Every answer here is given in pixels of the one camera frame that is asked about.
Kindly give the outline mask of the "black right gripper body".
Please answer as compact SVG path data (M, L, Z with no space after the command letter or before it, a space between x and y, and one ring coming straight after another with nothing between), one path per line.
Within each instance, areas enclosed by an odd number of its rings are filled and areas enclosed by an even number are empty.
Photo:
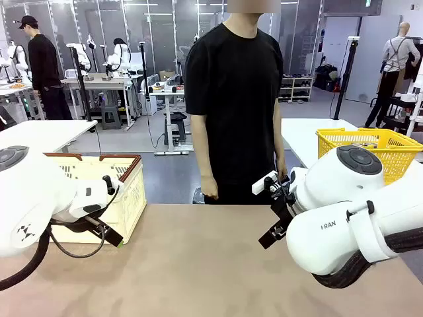
M276 223L277 228L286 229L296 216L293 204L294 195L289 192L289 180L276 181L270 187L271 198L274 200L271 204L271 210L279 217Z

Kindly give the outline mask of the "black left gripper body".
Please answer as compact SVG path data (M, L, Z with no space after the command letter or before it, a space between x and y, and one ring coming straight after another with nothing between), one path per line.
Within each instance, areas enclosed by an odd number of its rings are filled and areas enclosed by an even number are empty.
M85 221L86 229L93 234L106 235L110 231L110 227L100 219L85 216L83 220Z

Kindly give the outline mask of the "person's right hand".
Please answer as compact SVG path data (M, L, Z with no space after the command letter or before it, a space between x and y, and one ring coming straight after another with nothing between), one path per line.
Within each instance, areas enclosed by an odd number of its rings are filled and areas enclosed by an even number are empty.
M213 176L201 175L201 191L207 198L218 199L218 187Z

